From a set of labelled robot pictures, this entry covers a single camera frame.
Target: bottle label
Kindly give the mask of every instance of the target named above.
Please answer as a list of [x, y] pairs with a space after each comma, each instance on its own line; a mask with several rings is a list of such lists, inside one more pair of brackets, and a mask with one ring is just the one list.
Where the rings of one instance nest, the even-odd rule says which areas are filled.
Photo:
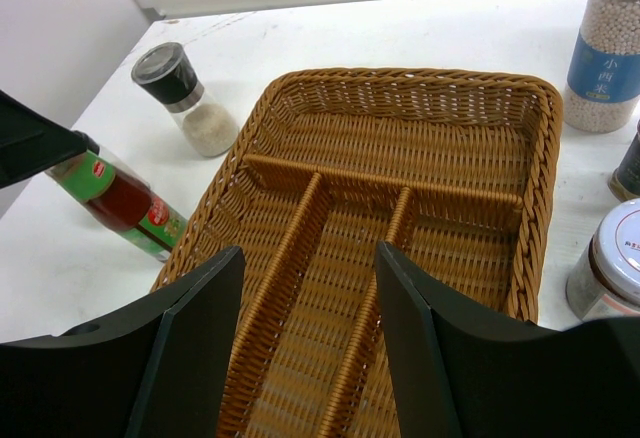
[[593, 304], [583, 319], [587, 321], [598, 318], [617, 318], [623, 316], [640, 316], [640, 309], [625, 305], [610, 293], [603, 292], [602, 296]]
[[135, 230], [152, 243], [170, 252], [186, 227], [187, 220], [182, 215], [171, 208], [162, 198], [153, 195], [149, 211], [140, 220]]
[[640, 55], [603, 53], [589, 46], [579, 33], [567, 83], [589, 101], [629, 101], [640, 95]]
[[636, 135], [629, 146], [616, 171], [616, 178], [625, 190], [640, 196], [640, 135]]
[[58, 165], [54, 179], [81, 203], [100, 196], [116, 175], [116, 169], [91, 151]]

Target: spice container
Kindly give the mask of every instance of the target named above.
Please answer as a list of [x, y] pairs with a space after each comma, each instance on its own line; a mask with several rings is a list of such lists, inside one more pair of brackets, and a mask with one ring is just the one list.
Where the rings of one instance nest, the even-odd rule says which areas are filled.
[[186, 229], [187, 220], [149, 185], [92, 151], [54, 166], [47, 174], [100, 223], [162, 262]]
[[169, 110], [202, 156], [217, 156], [231, 148], [238, 125], [205, 91], [180, 43], [149, 50], [134, 65], [131, 78]]
[[564, 119], [607, 133], [624, 126], [640, 95], [640, 0], [589, 0], [573, 52]]
[[609, 188], [620, 201], [640, 198], [640, 122], [631, 146], [611, 175]]
[[640, 201], [614, 208], [567, 279], [567, 300], [581, 320], [640, 315]]

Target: table surface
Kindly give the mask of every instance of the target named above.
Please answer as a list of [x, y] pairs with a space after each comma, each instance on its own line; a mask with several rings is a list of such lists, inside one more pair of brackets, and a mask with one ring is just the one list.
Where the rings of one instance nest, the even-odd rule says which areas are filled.
[[[193, 151], [164, 108], [131, 82], [151, 47], [179, 41], [200, 80], [244, 123], [292, 70], [425, 67], [541, 77], [563, 90], [586, 0], [384, 0], [154, 23], [78, 120], [189, 216], [222, 158]], [[565, 125], [540, 290], [539, 324], [577, 323], [566, 275], [602, 217], [634, 122], [607, 135]], [[59, 334], [149, 291], [161, 264], [104, 229], [52, 180], [34, 177], [0, 220], [0, 340]]]

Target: salt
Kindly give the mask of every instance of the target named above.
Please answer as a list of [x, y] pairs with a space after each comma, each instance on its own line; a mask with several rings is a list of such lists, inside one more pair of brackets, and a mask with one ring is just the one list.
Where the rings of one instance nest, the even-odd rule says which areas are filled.
[[238, 134], [238, 126], [222, 106], [205, 104], [184, 117], [182, 131], [198, 153], [212, 157], [231, 148]]

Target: woven basket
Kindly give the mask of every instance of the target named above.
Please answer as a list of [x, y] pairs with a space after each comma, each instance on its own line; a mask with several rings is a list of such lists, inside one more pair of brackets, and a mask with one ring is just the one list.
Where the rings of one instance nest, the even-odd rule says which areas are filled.
[[218, 434], [399, 435], [379, 240], [535, 321], [561, 115], [557, 91], [529, 76], [326, 69], [274, 81], [155, 284], [230, 244], [245, 252]]

